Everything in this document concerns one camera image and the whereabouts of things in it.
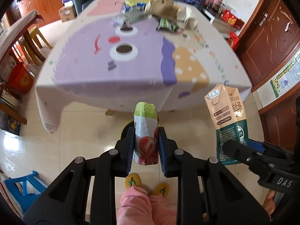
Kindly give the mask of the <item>right hand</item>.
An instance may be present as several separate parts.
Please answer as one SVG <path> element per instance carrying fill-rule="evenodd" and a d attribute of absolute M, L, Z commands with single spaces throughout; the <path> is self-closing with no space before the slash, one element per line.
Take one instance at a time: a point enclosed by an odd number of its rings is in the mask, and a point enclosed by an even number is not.
<path fill-rule="evenodd" d="M 274 212 L 276 208 L 276 204 L 273 200 L 275 194 L 276 192 L 270 189 L 262 205 L 262 207 L 264 208 L 264 210 L 267 212 L 269 216 L 271 216 L 271 214 Z"/>

